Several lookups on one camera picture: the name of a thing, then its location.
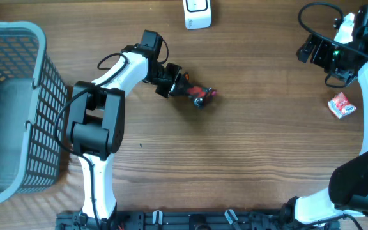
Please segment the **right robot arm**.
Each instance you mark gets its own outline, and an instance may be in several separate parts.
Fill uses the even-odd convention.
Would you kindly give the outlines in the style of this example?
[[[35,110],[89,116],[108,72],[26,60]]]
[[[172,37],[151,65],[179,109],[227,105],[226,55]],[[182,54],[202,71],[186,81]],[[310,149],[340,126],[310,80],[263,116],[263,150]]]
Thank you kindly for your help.
[[[362,94],[363,135],[357,157],[336,168],[328,186],[315,194],[290,199],[279,212],[279,227],[328,229],[341,219],[368,217],[368,4],[357,13],[340,13],[336,35],[328,38],[313,29],[297,50],[299,61],[324,69],[339,87],[358,82]]]

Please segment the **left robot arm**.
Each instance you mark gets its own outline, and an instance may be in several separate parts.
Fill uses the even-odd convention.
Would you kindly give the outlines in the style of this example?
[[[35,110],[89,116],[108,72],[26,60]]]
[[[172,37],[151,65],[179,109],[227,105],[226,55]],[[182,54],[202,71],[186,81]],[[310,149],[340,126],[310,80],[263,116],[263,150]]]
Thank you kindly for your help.
[[[167,98],[174,87],[175,76],[158,59],[165,45],[157,32],[146,30],[141,42],[122,49],[119,61],[100,78],[73,88],[66,136],[82,166],[85,198],[79,218],[88,229],[108,229],[116,215],[111,167],[124,136],[129,92],[145,82]]]

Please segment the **red snack packet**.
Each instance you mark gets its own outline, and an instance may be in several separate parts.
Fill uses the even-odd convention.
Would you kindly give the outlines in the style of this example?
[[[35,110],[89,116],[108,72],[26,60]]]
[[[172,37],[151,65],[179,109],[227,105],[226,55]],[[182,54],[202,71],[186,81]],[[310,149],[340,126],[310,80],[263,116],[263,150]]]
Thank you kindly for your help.
[[[348,101],[343,92],[338,93],[330,101],[328,101],[328,108],[339,119],[351,114],[357,109]]]

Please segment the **black hex wrench packet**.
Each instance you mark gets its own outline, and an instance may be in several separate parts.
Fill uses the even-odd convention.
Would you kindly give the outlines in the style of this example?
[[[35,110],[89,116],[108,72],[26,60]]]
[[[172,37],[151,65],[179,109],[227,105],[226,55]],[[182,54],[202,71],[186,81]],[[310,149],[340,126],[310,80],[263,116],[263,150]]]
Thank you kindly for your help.
[[[187,96],[196,107],[204,108],[210,103],[217,91],[213,88],[207,88],[190,83],[189,73],[179,73],[174,80],[174,84],[169,92],[170,96]]]

